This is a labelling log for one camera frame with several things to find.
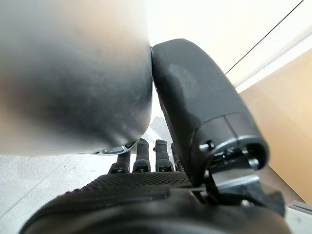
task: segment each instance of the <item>white floor tile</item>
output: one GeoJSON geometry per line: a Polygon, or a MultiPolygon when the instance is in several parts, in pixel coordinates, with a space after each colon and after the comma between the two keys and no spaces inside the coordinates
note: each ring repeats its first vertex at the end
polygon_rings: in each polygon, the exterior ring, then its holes
{"type": "Polygon", "coordinates": [[[0,156],[0,217],[68,156],[0,156]]]}
{"type": "MultiPolygon", "coordinates": [[[[0,234],[16,234],[42,205],[66,191],[81,188],[100,175],[106,174],[116,160],[117,156],[70,155],[0,218],[0,234]]],[[[48,161],[42,164],[44,167],[49,166],[48,161]]]]}

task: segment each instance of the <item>wooden panel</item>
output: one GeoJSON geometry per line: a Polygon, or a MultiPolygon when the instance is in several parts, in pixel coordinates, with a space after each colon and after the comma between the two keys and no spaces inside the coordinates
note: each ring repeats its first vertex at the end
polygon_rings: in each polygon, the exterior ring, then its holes
{"type": "Polygon", "coordinates": [[[312,203],[312,49],[240,95],[271,150],[270,166],[312,203]]]}
{"type": "Polygon", "coordinates": [[[227,72],[299,2],[147,0],[150,43],[188,39],[227,72]]]}

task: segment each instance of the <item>gray metal object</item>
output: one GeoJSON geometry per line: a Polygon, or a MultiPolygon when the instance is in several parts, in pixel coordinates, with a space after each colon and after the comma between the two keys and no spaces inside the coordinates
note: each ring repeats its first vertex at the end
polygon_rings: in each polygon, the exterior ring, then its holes
{"type": "Polygon", "coordinates": [[[94,153],[151,113],[142,1],[0,2],[0,153],[94,153]]]}

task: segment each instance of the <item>black rubber grip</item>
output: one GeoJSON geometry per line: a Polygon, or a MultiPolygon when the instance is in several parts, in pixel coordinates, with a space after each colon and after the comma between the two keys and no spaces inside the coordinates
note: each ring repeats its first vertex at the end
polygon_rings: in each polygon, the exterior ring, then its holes
{"type": "Polygon", "coordinates": [[[144,139],[140,139],[137,143],[137,147],[136,147],[136,160],[149,160],[149,154],[148,154],[148,148],[149,148],[149,144],[146,140],[144,139]]]}
{"type": "Polygon", "coordinates": [[[152,69],[177,153],[194,185],[202,182],[212,156],[228,149],[248,145],[256,151],[258,169],[267,163],[267,144],[247,107],[203,50],[185,39],[158,44],[152,69]]]}

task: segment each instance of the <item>blurry object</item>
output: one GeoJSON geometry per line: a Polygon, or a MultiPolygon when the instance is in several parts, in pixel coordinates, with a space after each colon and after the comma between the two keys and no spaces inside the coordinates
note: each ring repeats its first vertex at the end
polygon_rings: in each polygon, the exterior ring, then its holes
{"type": "Polygon", "coordinates": [[[0,152],[92,153],[139,139],[150,121],[142,1],[0,3],[0,152]]]}

